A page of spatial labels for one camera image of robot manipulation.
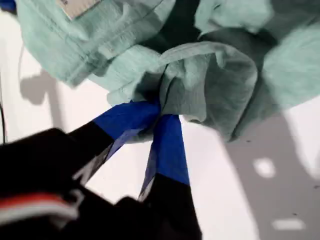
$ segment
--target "mint green cloth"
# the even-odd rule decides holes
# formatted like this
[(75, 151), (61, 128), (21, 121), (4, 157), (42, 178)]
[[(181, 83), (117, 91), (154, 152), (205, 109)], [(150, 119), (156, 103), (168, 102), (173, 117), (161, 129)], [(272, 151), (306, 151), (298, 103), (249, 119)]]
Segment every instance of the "mint green cloth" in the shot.
[(319, 9), (311, 0), (102, 0), (71, 21), (55, 0), (17, 1), (24, 43), (52, 76), (70, 86), (89, 77), (112, 105), (159, 98), (163, 114), (226, 141), (320, 93)]

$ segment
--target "cloth fold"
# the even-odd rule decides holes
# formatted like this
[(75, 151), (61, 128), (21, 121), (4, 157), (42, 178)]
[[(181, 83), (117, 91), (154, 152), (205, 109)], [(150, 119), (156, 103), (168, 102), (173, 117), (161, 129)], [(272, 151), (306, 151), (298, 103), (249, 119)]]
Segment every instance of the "cloth fold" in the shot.
[(226, 141), (320, 93), (320, 3), (102, 0), (73, 21), (54, 0), (17, 1), (26, 47), (71, 86), (89, 79), (111, 105), (159, 98), (162, 114)]

